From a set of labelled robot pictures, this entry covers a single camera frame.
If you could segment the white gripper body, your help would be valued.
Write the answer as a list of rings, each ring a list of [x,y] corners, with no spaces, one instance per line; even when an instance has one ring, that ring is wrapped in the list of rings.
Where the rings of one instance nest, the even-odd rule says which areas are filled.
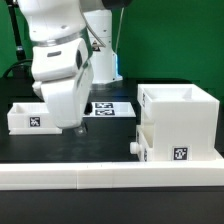
[[[44,102],[58,128],[81,125],[93,77],[92,64],[87,61],[76,76],[41,85]]]

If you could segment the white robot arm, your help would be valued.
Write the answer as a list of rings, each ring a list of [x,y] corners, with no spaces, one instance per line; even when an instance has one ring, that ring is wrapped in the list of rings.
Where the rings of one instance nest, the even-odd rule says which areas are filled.
[[[33,89],[58,128],[77,128],[94,77],[84,14],[127,7],[133,0],[17,1],[33,43]]]

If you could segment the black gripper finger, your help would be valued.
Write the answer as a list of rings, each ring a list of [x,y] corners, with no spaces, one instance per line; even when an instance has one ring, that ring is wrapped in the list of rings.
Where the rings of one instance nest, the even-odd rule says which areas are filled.
[[[88,127],[85,122],[82,122],[79,127],[74,129],[74,132],[77,136],[85,136],[88,133]]]

